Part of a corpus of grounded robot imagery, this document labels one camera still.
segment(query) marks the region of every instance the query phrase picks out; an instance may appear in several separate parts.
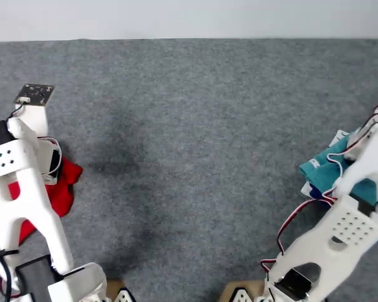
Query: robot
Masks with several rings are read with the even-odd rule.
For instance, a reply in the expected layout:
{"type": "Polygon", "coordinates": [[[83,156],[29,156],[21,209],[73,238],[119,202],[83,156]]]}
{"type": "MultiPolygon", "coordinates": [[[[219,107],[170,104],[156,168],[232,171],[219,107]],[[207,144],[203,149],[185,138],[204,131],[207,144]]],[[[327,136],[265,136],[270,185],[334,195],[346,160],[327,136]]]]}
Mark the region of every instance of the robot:
{"type": "MultiPolygon", "coordinates": [[[[54,86],[25,84],[16,109],[0,121],[0,286],[6,302],[111,302],[106,277],[95,263],[74,267],[60,218],[45,184],[55,184],[61,163],[56,139],[47,136],[46,105],[54,86]],[[13,200],[8,185],[17,181],[13,200]],[[21,223],[29,220],[45,237],[50,255],[20,263],[21,223]]],[[[125,288],[118,302],[134,302],[125,288]]]]}
{"type": "MultiPolygon", "coordinates": [[[[45,184],[55,184],[62,158],[57,140],[47,136],[46,104],[54,86],[26,84],[15,99],[16,109],[0,121],[0,278],[6,283],[5,301],[12,302],[111,302],[106,297],[106,277],[95,263],[74,267],[59,217],[53,211],[45,184]],[[13,200],[8,185],[18,181],[20,196],[13,200]],[[23,220],[30,220],[45,237],[50,255],[21,264],[18,239],[23,220]]],[[[261,261],[266,270],[258,290],[240,282],[231,285],[221,302],[320,302],[353,272],[361,256],[378,242],[378,200],[375,209],[363,213],[360,201],[350,194],[365,178],[376,183],[378,199],[378,106],[366,123],[351,135],[340,154],[353,164],[320,202],[330,206],[318,224],[284,249],[280,235],[303,202],[280,228],[275,259],[261,261]],[[311,282],[297,267],[319,266],[319,279],[311,282]]],[[[135,302],[122,288],[118,302],[135,302]]]]}
{"type": "Polygon", "coordinates": [[[361,256],[378,242],[378,105],[350,135],[346,150],[328,154],[327,160],[339,165],[339,178],[321,199],[303,202],[282,225],[277,235],[280,253],[275,259],[261,261],[266,272],[264,284],[229,284],[220,302],[327,301],[330,293],[351,275],[361,256]],[[352,165],[343,173],[335,156],[344,156],[352,165]],[[371,211],[363,210],[364,201],[351,194],[354,185],[364,179],[376,185],[377,202],[371,211]],[[305,206],[316,201],[328,204],[329,211],[285,250],[280,241],[284,228],[305,206]],[[297,270],[306,264],[318,266],[317,281],[311,282],[297,270]]]}

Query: white wire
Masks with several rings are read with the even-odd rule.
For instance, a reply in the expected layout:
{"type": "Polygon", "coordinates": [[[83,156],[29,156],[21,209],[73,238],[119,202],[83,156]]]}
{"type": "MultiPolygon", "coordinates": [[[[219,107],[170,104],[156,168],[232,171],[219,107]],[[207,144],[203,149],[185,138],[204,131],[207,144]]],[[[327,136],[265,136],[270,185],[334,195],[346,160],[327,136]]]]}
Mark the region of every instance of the white wire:
{"type": "Polygon", "coordinates": [[[60,144],[57,141],[57,139],[54,138],[54,137],[39,137],[38,140],[47,140],[48,142],[55,143],[57,150],[59,151],[59,163],[57,164],[56,168],[54,168],[53,170],[51,170],[47,173],[42,173],[43,176],[50,175],[53,172],[56,172],[57,170],[59,170],[59,168],[60,168],[60,165],[62,163],[62,148],[60,147],[60,144]]]}
{"type": "Polygon", "coordinates": [[[262,259],[262,260],[260,260],[260,265],[264,268],[264,270],[266,272],[269,272],[270,269],[264,264],[264,262],[266,262],[266,263],[275,263],[276,259],[262,259]]]}

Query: blue cloth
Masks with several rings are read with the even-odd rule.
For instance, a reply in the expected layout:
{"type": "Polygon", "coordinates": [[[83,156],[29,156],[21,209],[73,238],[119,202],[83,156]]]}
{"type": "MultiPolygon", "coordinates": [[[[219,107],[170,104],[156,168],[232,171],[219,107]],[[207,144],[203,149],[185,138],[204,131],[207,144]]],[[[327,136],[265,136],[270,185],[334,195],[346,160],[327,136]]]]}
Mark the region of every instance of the blue cloth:
{"type": "MultiPolygon", "coordinates": [[[[303,173],[312,187],[312,191],[310,192],[311,197],[321,198],[322,193],[329,190],[340,176],[340,168],[338,164],[328,162],[326,156],[329,153],[340,153],[344,151],[344,149],[347,147],[348,138],[349,135],[342,138],[333,146],[317,154],[313,160],[300,165],[300,171],[303,173]]],[[[341,164],[344,171],[349,167],[343,156],[335,156],[332,158],[336,159],[341,164]]],[[[356,184],[352,190],[352,193],[367,201],[371,205],[375,205],[377,201],[376,186],[370,179],[364,179],[356,184]]]]}

